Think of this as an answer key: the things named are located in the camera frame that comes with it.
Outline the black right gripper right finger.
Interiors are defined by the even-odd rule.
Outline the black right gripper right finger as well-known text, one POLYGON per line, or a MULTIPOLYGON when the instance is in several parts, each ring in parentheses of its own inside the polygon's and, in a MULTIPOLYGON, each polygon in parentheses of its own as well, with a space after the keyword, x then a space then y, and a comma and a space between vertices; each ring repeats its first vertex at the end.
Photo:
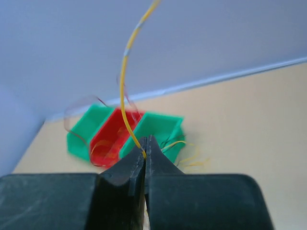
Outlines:
POLYGON ((146 143, 145 197, 153 230, 272 230, 262 191, 246 174, 185 174, 146 143))

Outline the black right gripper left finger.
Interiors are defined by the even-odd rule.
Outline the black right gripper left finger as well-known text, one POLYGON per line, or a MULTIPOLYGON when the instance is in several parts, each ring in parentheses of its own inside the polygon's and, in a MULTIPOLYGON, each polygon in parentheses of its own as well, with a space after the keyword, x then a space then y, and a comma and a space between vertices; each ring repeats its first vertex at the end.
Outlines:
POLYGON ((24 173, 0 179, 3 230, 141 230, 140 148, 102 173, 24 173))

